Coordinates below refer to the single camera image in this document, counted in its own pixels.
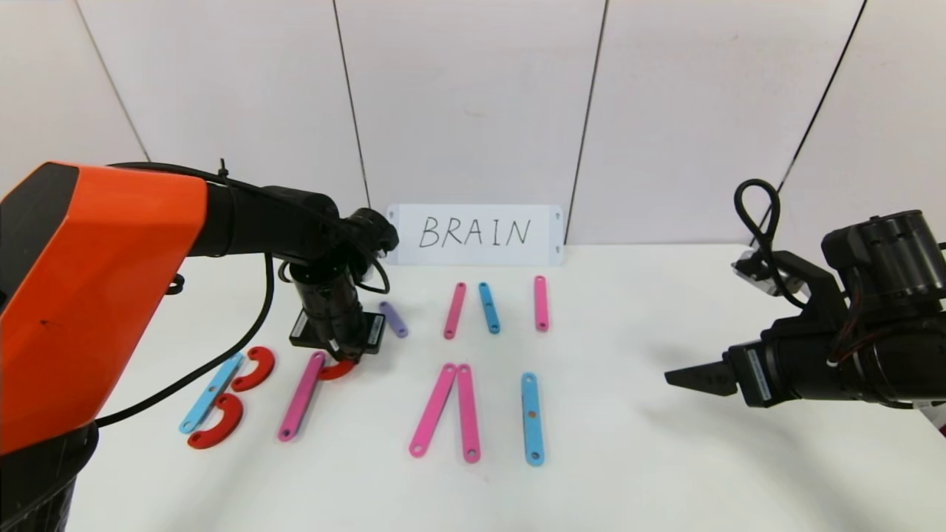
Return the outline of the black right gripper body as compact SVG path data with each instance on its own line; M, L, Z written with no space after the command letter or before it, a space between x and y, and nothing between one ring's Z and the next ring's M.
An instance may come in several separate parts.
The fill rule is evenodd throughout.
M770 327L759 340L730 347L727 363L747 406L845 400L838 371L826 364L831 340L831 331Z

